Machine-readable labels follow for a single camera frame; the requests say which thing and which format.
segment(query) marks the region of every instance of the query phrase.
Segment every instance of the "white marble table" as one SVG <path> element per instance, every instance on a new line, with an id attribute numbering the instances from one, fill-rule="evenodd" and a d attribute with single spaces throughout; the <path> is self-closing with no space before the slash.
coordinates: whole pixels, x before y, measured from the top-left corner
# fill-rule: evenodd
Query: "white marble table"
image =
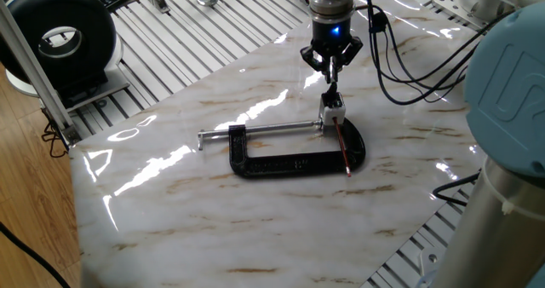
<path id="1" fill-rule="evenodd" d="M 393 14 L 415 76 L 472 35 L 413 0 L 374 3 Z M 365 15 L 353 17 L 364 48 L 339 78 L 347 117 L 367 146 L 362 170 L 251 181 L 233 175 L 227 141 L 198 151 L 201 129 L 317 117 L 327 86 L 299 55 L 312 37 L 306 23 L 70 151 L 83 287 L 364 283 L 441 206 L 432 189 L 473 174 L 483 157 L 462 87 L 433 104 L 398 107 L 385 98 Z M 387 86 L 398 98 L 418 94 Z M 254 135 L 250 155 L 337 148 L 318 131 Z"/>

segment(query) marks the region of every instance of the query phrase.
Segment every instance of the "metal cylinder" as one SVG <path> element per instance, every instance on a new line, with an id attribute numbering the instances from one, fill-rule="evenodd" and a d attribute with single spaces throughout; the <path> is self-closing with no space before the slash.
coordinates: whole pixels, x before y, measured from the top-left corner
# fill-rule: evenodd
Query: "metal cylinder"
<path id="1" fill-rule="evenodd" d="M 545 180 L 487 159 L 433 288 L 523 288 L 545 262 Z"/>

